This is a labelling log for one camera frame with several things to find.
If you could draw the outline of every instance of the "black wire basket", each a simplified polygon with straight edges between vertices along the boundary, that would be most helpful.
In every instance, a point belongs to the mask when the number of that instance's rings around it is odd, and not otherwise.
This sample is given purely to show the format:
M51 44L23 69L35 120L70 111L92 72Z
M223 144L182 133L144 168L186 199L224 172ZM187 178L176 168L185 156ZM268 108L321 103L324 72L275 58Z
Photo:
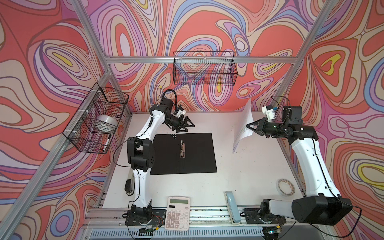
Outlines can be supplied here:
M173 83L234 86L237 78L234 55L233 51L175 51Z
M79 152L107 153L128 98L120 90L99 86L80 120L63 134ZM106 116L109 122L103 121Z

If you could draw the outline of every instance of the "white table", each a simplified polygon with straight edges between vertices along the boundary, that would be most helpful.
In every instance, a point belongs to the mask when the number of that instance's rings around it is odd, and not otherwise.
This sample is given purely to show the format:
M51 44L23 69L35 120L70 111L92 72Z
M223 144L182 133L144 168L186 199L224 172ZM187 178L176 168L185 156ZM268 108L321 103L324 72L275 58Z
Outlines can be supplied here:
M276 139L266 139L254 133L240 141L232 154L234 127L241 113L187 113L195 124L188 133L211 132L217 173L151 175L152 207L166 207L173 195L191 198L193 207L225 206L224 191L233 191L237 205L258 205L263 199L293 200L302 198L290 167ZM149 114L133 114L125 139L135 136ZM253 113L254 120L263 114ZM162 125L157 134L171 134ZM126 144L122 146L118 164L129 166ZM124 185L130 168L116 166L103 208L126 208L128 201ZM285 178L295 186L295 194L283 197L276 190L276 181Z

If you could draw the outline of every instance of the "paper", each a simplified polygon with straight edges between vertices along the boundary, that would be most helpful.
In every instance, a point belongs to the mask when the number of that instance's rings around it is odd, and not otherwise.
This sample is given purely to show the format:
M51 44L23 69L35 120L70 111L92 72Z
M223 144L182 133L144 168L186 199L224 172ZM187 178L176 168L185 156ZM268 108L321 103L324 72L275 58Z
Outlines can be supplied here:
M237 145L241 139L252 135L253 131L247 128L247 124L251 122L254 121L251 112L251 99L249 99L243 109L237 128L235 128L235 139L233 141L232 153L235 153Z

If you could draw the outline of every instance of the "calculator screen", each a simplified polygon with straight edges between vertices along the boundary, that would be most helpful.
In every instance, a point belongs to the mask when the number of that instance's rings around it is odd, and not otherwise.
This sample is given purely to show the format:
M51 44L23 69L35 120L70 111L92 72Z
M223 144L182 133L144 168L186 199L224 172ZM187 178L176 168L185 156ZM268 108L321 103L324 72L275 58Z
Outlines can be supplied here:
M170 199L169 202L172 204L188 204L186 199Z

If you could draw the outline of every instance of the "clear tape roll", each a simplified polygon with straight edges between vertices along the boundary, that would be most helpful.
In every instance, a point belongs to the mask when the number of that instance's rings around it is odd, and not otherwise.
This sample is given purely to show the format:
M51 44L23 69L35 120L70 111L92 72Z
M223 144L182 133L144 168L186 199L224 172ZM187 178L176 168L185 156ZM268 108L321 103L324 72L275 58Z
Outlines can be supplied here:
M282 182L285 183L285 184L288 184L288 185L289 185L289 187L291 188L291 192L290 192L290 193L285 193L285 192L283 192L283 190L282 190L281 187L280 187L280 183L282 183ZM281 195L283 195L284 197L292 196L292 195L295 193L295 187L294 187L294 185L293 185L290 181L288 181L288 180L286 180L286 179L283 179L283 178L277 180L277 182L276 182L276 189L277 189L277 191L278 191Z

